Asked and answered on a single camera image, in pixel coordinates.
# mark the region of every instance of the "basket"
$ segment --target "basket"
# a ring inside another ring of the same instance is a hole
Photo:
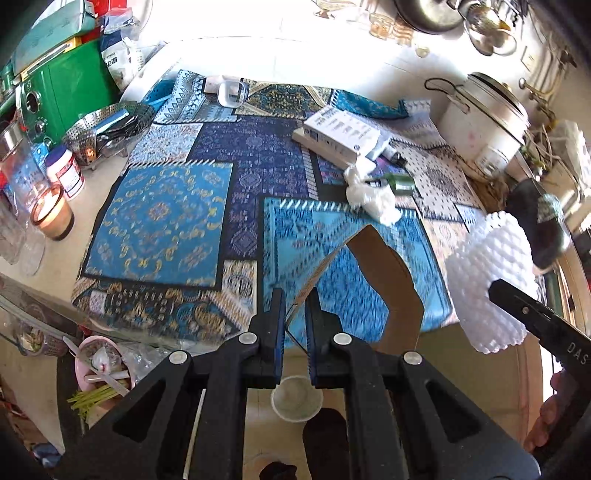
[[[72,151],[80,168],[92,168],[99,160],[104,160],[104,157],[93,155],[96,144],[94,128],[103,120],[124,108],[127,109],[130,115],[138,115],[138,119],[133,130],[128,133],[126,138],[117,143],[119,149],[110,149],[109,156],[115,155],[125,148],[130,138],[139,135],[149,127],[156,114],[154,108],[138,102],[114,103],[85,115],[64,134],[61,141]]]
[[[41,347],[35,351],[25,348],[21,340],[21,335],[23,332],[31,334],[33,331],[38,332],[38,334],[42,336]],[[66,353],[68,353],[68,347],[63,342],[63,340],[51,336],[48,333],[41,332],[25,322],[18,322],[17,329],[14,332],[14,338],[21,346],[21,352],[23,352],[26,356],[64,356]]]

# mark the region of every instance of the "white paper cup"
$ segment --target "white paper cup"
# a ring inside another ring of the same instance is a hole
[[[271,407],[285,421],[299,423],[308,421],[322,408],[322,390],[317,390],[310,379],[294,375],[281,380],[271,393]]]

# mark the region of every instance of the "electrical outlet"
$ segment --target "electrical outlet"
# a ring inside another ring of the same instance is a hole
[[[530,49],[528,47],[525,48],[523,51],[523,56],[521,57],[521,63],[525,65],[525,68],[531,72],[535,67],[536,57],[530,53]]]

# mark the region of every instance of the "blue patterned tablecloth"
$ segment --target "blue patterned tablecloth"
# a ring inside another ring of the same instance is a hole
[[[423,330],[453,321],[444,260],[480,211],[429,102],[391,107],[342,90],[244,82],[248,97],[234,110],[215,104],[193,72],[155,87],[155,96],[170,98],[96,219],[73,304],[106,327],[179,345],[219,344],[246,330],[272,286],[290,301],[321,254],[370,222],[343,204],[342,172],[291,140],[331,104],[391,135],[408,160],[402,171],[414,177],[415,195],[398,199],[394,229],[374,225],[409,266],[426,307]],[[376,176],[401,171],[381,157],[376,163]],[[348,331],[379,338],[386,307],[348,249],[319,290]],[[360,320],[359,312],[367,314]],[[293,328],[302,339],[301,320]]]

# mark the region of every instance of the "jar with red label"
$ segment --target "jar with red label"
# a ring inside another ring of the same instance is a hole
[[[66,191],[66,198],[72,200],[84,186],[84,175],[76,159],[65,145],[58,145],[45,159],[47,177],[52,183],[61,183]]]

